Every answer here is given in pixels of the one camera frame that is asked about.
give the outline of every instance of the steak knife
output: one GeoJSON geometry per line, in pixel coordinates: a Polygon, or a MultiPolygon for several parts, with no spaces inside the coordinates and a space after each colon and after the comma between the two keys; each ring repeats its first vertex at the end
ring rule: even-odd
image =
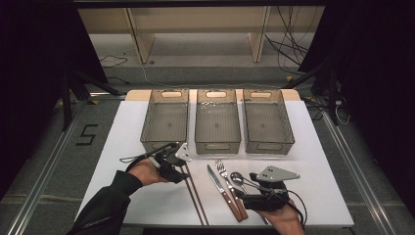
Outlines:
{"type": "Polygon", "coordinates": [[[223,189],[222,185],[220,184],[219,180],[217,179],[216,175],[213,173],[213,170],[211,170],[209,165],[207,165],[207,172],[211,180],[213,181],[214,185],[216,186],[217,190],[219,190],[219,193],[222,194],[223,198],[225,199],[226,204],[229,206],[232,213],[235,215],[236,220],[238,220],[238,222],[242,221],[241,214],[239,213],[238,209],[233,204],[231,198],[229,198],[229,195],[223,189]]]}

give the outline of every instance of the sleeve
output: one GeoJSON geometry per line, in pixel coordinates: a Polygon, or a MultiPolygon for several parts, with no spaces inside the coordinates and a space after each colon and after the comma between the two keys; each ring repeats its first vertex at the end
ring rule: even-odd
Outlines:
{"type": "Polygon", "coordinates": [[[113,183],[85,205],[68,234],[119,234],[129,196],[141,187],[143,183],[137,177],[118,170],[113,183]]]}

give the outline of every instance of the plastic storage bin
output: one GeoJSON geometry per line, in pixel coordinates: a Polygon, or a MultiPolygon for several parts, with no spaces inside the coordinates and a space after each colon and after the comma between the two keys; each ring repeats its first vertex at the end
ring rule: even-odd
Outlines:
{"type": "Polygon", "coordinates": [[[239,152],[241,129],[235,90],[198,90],[195,143],[198,154],[239,152]]]}
{"type": "Polygon", "coordinates": [[[287,155],[295,143],[281,90],[244,90],[246,152],[287,155]]]}
{"type": "Polygon", "coordinates": [[[189,90],[152,90],[140,141],[147,152],[187,140],[189,90]]]}

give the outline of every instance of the utensil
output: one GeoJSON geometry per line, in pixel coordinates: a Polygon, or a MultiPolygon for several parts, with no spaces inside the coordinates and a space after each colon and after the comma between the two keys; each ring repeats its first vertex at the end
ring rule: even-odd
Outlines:
{"type": "Polygon", "coordinates": [[[231,176],[232,182],[234,182],[234,184],[241,187],[242,190],[244,190],[245,194],[249,194],[248,190],[244,186],[244,177],[242,176],[242,174],[240,172],[232,172],[230,176],[231,176]]]}
{"type": "Polygon", "coordinates": [[[226,204],[229,206],[230,210],[235,215],[236,220],[238,220],[238,222],[242,221],[242,216],[240,212],[232,203],[231,198],[229,198],[228,194],[223,189],[222,184],[220,184],[219,180],[217,179],[216,175],[213,173],[213,170],[211,170],[209,165],[207,165],[207,172],[211,180],[213,180],[213,183],[216,186],[217,190],[219,190],[219,193],[222,194],[223,198],[225,199],[226,204]]]}
{"type": "Polygon", "coordinates": [[[219,174],[223,178],[225,178],[226,185],[228,186],[229,191],[231,191],[231,195],[236,203],[236,206],[239,209],[239,212],[241,213],[242,219],[248,218],[247,211],[245,211],[244,205],[242,205],[241,200],[238,198],[238,196],[236,196],[235,189],[228,179],[228,173],[226,171],[225,165],[221,160],[216,160],[216,168],[219,171],[219,174]]]}
{"type": "MultiPolygon", "coordinates": [[[[231,173],[231,179],[232,179],[232,182],[234,182],[234,184],[240,186],[246,194],[249,194],[247,189],[244,187],[244,176],[242,176],[242,174],[240,172],[236,172],[236,171],[232,172],[231,173]]],[[[268,219],[266,219],[264,216],[260,215],[260,217],[262,218],[262,221],[265,224],[269,223],[268,219]]]]}

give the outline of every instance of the white table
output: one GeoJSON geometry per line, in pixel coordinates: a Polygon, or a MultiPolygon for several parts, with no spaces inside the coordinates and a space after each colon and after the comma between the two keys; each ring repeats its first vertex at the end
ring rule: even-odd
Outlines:
{"type": "MultiPolygon", "coordinates": [[[[194,142],[196,102],[191,96],[188,122],[188,145],[192,161],[188,164],[200,204],[196,197],[196,206],[185,182],[179,184],[160,183],[139,189],[131,195],[124,223],[157,227],[199,227],[211,225],[218,227],[265,225],[254,211],[247,211],[249,218],[238,222],[208,176],[207,165],[214,168],[214,160],[222,159],[228,172],[239,171],[249,178],[250,172],[260,173],[268,165],[298,173],[300,179],[285,181],[287,188],[298,193],[305,202],[308,220],[307,226],[349,227],[353,225],[346,203],[339,190],[333,172],[327,162],[305,104],[302,101],[286,101],[296,143],[287,156],[250,155],[245,153],[243,124],[241,123],[242,142],[238,155],[197,155],[194,142]]],[[[242,121],[242,102],[239,103],[240,121],[242,121]]],[[[140,135],[147,112],[146,101],[123,101],[104,146],[100,160],[85,193],[81,207],[104,186],[108,186],[117,169],[125,170],[127,164],[120,158],[145,153],[140,143],[140,135]]],[[[252,194],[259,192],[247,186],[252,194]]],[[[290,195],[297,207],[303,212],[300,201],[290,195]]]]}

